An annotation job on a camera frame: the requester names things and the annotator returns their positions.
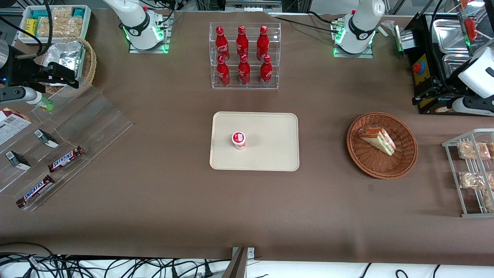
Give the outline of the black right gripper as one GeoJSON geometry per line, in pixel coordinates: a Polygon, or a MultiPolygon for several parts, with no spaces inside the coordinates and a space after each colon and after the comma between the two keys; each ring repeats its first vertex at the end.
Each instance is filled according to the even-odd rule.
{"type": "Polygon", "coordinates": [[[79,88],[75,72],[58,63],[48,66],[38,65],[32,59],[17,59],[17,55],[23,55],[22,51],[12,46],[2,46],[0,82],[3,86],[26,86],[30,88],[43,88],[44,84],[62,84],[72,88],[79,88]]]}

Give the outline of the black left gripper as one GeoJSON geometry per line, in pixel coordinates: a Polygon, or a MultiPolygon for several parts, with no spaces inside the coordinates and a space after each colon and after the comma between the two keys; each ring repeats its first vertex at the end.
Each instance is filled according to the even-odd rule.
{"type": "Polygon", "coordinates": [[[426,80],[426,90],[413,92],[411,99],[412,105],[420,105],[422,102],[426,104],[433,102],[437,97],[446,97],[448,95],[457,95],[465,97],[469,95],[469,88],[459,79],[459,74],[465,71],[466,68],[455,69],[450,77],[446,77],[446,70],[438,68],[439,79],[436,76],[431,76],[426,80]]]}

